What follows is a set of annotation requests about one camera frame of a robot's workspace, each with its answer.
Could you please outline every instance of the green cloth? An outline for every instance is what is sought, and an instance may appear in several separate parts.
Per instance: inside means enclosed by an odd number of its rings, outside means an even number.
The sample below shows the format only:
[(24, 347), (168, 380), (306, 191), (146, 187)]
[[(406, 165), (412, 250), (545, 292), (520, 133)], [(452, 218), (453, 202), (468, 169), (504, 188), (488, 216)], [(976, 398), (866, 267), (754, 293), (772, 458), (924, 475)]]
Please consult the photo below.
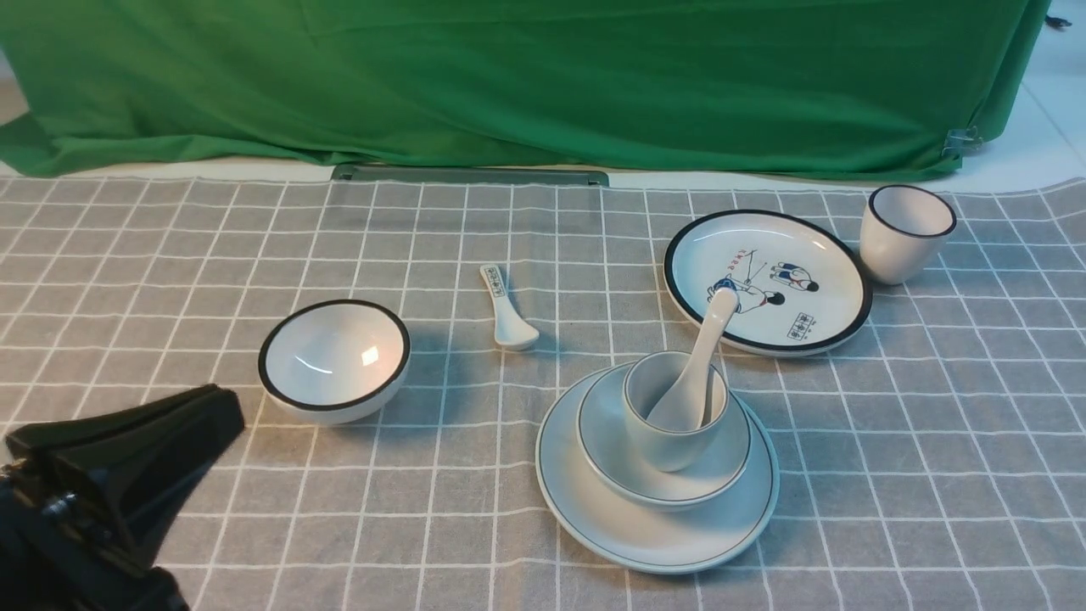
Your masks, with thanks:
[(1048, 0), (3, 0), (35, 176), (223, 155), (924, 179)]

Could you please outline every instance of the metal clip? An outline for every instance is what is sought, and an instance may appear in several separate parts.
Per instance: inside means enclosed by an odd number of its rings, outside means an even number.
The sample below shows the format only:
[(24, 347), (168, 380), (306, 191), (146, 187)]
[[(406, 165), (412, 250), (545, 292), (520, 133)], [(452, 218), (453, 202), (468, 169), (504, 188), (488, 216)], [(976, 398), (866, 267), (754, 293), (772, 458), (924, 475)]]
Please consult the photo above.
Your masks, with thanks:
[(951, 129), (947, 131), (947, 139), (943, 142), (942, 155), (961, 155), (967, 151), (980, 150), (983, 145), (984, 138), (977, 136), (975, 125), (965, 129)]

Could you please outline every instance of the white spoon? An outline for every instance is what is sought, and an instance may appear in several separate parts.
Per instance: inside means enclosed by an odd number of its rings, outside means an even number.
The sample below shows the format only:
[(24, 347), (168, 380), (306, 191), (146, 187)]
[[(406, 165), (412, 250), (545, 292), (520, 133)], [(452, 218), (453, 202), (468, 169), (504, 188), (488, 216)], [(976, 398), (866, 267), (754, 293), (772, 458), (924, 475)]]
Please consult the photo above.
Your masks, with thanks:
[(712, 295), (702, 321), (702, 331), (690, 354), (679, 380), (660, 397), (645, 419), (648, 424), (667, 431), (695, 431), (711, 417), (711, 402), (706, 389), (709, 384), (709, 360), (717, 352), (720, 336), (732, 320), (738, 295), (730, 288), (721, 288)]
[(509, 291), (502, 280), (497, 265), (487, 263), (479, 267), (482, 279), (490, 288), (490, 298), (494, 302), (494, 343), (508, 351), (526, 351), (540, 339), (540, 332), (525, 322), (509, 301)]

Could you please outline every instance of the white tile floor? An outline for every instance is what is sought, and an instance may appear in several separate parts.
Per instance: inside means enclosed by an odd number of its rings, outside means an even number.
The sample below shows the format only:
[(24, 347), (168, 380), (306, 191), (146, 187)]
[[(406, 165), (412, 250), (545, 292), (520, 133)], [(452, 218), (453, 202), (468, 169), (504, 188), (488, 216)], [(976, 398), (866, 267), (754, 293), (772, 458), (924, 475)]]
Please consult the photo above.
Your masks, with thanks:
[[(1050, 14), (1071, 21), (1065, 31), (1045, 28), (1007, 130), (965, 160), (961, 170), (929, 182), (957, 192), (1039, 188), (1086, 176), (1086, 0), (1053, 0)], [(0, 69), (0, 122), (25, 112), (14, 80)], [(718, 171), (608, 170), (620, 188), (803, 189), (809, 181)], [(14, 170), (0, 164), (0, 176)], [(327, 180), (330, 168), (301, 162), (225, 158), (173, 164), (115, 165), (84, 176), (190, 177), (224, 179)], [(845, 183), (845, 187), (862, 184)]]

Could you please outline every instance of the white plate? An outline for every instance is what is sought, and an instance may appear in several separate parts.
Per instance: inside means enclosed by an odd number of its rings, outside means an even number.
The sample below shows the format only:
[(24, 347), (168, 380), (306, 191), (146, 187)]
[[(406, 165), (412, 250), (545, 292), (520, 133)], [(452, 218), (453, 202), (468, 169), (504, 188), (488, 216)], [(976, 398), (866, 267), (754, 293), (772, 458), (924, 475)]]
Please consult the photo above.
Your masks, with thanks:
[(622, 383), (631, 367), (633, 364), (627, 364), (598, 378), (579, 409), (578, 444), (604, 483), (620, 495), (632, 493), (634, 498), (647, 497), (649, 502), (678, 508), (707, 501), (738, 482), (750, 456), (752, 434), (735, 396), (721, 417), (720, 433), (697, 462), (665, 473), (648, 464), (626, 435), (629, 408)]
[(577, 448), (577, 410), (596, 372), (566, 392), (543, 419), (535, 474), (558, 523), (584, 547), (635, 571), (693, 573), (735, 558), (769, 523), (780, 471), (769, 434), (740, 400), (757, 435), (740, 481), (690, 511), (646, 509), (611, 492)]
[(729, 346), (769, 357), (804, 357), (851, 338), (871, 313), (871, 284), (841, 240), (776, 212), (703, 216), (668, 244), (664, 276), (675, 305), (702, 323), (722, 285), (740, 295), (724, 332)]

